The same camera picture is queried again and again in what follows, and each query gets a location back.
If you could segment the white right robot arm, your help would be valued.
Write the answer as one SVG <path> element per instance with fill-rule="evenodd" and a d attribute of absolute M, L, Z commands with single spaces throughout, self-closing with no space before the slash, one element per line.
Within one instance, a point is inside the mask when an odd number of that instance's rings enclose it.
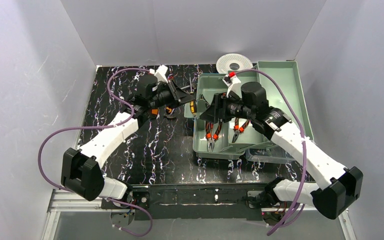
<path fill-rule="evenodd" d="M 269 105 L 266 90 L 260 83 L 243 84 L 241 95 L 214 94 L 199 118 L 213 124 L 227 123 L 233 118 L 249 120 L 258 133 L 289 153 L 315 181 L 300 183 L 277 177 L 265 186 L 259 197 L 248 198 L 254 205 L 262 201 L 271 205 L 292 202 L 300 192 L 298 203 L 313 206 L 323 216 L 334 220 L 360 197 L 362 171 L 355 166 L 345 167 L 302 136 L 297 124 L 286 113 Z"/>

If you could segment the white filament spool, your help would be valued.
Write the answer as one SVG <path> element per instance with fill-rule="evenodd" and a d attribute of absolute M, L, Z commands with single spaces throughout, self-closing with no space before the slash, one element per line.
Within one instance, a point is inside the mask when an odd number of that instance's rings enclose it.
<path fill-rule="evenodd" d="M 227 74 L 229 71 L 251 69 L 253 66 L 253 63 L 249 58 L 238 53 L 222 55 L 216 61 L 216 70 L 219 74 Z"/>

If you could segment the orange black cutting pliers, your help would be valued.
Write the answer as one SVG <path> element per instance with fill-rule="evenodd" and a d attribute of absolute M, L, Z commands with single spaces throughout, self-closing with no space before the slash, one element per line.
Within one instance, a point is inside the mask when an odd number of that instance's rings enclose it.
<path fill-rule="evenodd" d="M 209 121 L 205 122 L 205 132 L 206 132 L 205 138 L 207 140 L 208 152 L 212 152 L 214 150 L 215 143 L 219 139 L 222 126 L 223 126 L 223 122 L 221 120 L 218 121 L 216 126 L 214 126 L 214 124 Z"/>

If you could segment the translucent lid green toolbox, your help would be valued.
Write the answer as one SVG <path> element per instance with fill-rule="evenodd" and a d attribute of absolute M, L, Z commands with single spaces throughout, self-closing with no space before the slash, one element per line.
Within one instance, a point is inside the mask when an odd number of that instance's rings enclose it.
<path fill-rule="evenodd" d="M 260 61 L 248 70 L 203 73 L 196 105 L 193 150 L 199 158 L 236 160 L 262 149 L 289 152 L 276 135 L 314 137 L 295 61 Z"/>

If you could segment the black hex key set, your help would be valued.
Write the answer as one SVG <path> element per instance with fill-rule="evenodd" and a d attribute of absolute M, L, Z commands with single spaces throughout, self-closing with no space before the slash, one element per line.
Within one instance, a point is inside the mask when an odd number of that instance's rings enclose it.
<path fill-rule="evenodd" d="M 158 108 L 151 109 L 148 111 L 148 115 L 150 119 L 156 119 L 159 116 L 160 110 Z"/>

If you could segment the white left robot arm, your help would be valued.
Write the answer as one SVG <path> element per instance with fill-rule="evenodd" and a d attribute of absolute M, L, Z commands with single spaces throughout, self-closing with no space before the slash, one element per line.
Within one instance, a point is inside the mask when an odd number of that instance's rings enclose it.
<path fill-rule="evenodd" d="M 193 101 L 192 94 L 172 80 L 143 75 L 136 92 L 110 125 L 79 149 L 68 148 L 63 154 L 61 184 L 87 201 L 96 198 L 121 200 L 132 189 L 123 181 L 103 175 L 102 167 L 110 155 L 147 121 L 157 116 L 161 107 L 174 109 Z"/>

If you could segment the orange black needle-nose pliers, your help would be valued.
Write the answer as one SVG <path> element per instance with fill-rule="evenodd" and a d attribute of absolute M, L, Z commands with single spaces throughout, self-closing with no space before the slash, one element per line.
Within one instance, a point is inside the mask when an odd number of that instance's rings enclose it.
<path fill-rule="evenodd" d="M 245 131 L 245 129 L 248 127 L 249 124 L 250 124 L 249 119 L 247 119 L 242 125 L 240 125 L 240 119 L 238 117 L 234 119 L 234 127 L 233 127 L 234 135 L 232 137 L 232 143 L 235 143 L 237 141 L 239 135 Z"/>

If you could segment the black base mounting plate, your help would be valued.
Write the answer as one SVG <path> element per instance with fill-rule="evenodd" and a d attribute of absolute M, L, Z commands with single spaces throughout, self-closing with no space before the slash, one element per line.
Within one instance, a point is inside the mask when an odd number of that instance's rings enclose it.
<path fill-rule="evenodd" d="M 264 183 L 134 185 L 126 199 L 147 210 L 154 220 L 245 219 L 263 220 L 264 212 L 286 213 L 287 203 L 249 203 L 260 200 Z"/>

